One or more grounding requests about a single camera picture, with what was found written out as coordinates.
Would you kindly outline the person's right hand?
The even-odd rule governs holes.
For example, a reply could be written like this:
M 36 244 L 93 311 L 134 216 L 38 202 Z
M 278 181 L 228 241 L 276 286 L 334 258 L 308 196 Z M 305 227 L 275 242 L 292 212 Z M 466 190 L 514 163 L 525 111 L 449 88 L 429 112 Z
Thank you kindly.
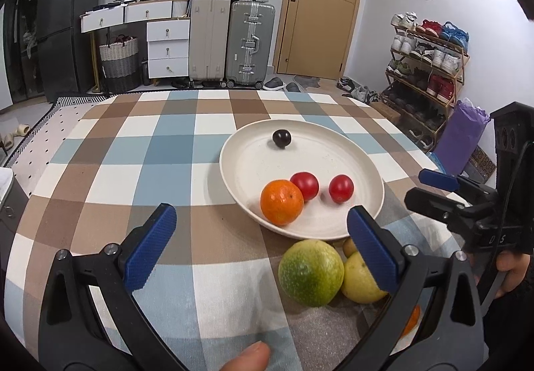
M 506 273 L 506 276 L 495 294 L 496 299 L 520 285 L 529 270 L 530 262 L 531 256 L 526 253 L 503 251 L 498 255 L 496 267 L 498 271 Z

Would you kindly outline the person's left hand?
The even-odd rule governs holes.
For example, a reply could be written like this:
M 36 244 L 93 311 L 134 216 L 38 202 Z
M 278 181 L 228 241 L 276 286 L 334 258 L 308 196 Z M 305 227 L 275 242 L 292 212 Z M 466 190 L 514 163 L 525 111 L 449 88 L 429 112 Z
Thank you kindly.
M 221 371 L 265 371 L 270 356 L 269 346 L 262 341 L 257 341 L 249 345 L 239 356 L 227 362 Z

